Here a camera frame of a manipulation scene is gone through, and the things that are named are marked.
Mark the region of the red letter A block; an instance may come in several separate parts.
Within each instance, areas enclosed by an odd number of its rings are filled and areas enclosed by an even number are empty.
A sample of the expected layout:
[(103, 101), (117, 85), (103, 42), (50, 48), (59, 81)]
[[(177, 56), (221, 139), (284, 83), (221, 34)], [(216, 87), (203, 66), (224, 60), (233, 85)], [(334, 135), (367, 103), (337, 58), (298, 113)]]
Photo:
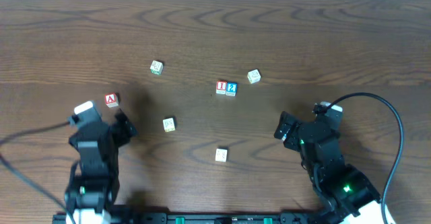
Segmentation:
[(116, 93), (106, 94), (104, 96), (104, 101), (109, 108), (114, 108), (119, 106), (119, 98)]

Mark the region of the blue number 2 block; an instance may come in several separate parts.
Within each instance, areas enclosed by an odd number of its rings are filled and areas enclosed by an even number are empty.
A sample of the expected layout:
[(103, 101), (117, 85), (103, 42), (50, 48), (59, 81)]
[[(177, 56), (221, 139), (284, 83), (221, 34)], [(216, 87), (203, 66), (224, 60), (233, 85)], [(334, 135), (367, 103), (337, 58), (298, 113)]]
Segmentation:
[(228, 82), (226, 86), (226, 95), (227, 96), (235, 96), (237, 92), (237, 84)]

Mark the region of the red letter I block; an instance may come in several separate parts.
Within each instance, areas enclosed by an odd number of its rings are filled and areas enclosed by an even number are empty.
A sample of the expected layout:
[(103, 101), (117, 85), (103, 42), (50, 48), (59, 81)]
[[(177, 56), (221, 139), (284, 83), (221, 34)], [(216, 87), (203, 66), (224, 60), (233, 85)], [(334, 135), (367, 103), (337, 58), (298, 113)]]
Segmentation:
[(227, 81), (217, 81), (215, 92), (217, 94), (225, 95), (226, 94), (227, 84), (228, 84)]

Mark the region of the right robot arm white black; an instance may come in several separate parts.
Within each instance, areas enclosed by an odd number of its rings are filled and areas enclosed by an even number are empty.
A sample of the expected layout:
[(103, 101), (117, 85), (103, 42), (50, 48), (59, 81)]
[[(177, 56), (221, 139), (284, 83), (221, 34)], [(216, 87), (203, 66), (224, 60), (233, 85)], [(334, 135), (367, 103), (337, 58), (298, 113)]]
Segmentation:
[(307, 223), (382, 223), (383, 200), (378, 190), (341, 153), (342, 116), (342, 111), (329, 109), (307, 122), (283, 111), (274, 137), (299, 152), (301, 166), (324, 205), (307, 216)]

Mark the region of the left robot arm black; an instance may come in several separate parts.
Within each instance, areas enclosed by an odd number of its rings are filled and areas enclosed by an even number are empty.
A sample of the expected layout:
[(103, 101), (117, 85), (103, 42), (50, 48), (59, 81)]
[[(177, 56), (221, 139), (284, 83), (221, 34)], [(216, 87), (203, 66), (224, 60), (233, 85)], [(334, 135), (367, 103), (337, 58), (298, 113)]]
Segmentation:
[(119, 148), (130, 142), (137, 130), (122, 110), (108, 124), (95, 109), (69, 117), (77, 132), (69, 144), (79, 153), (65, 191), (67, 223), (110, 223), (120, 187)]

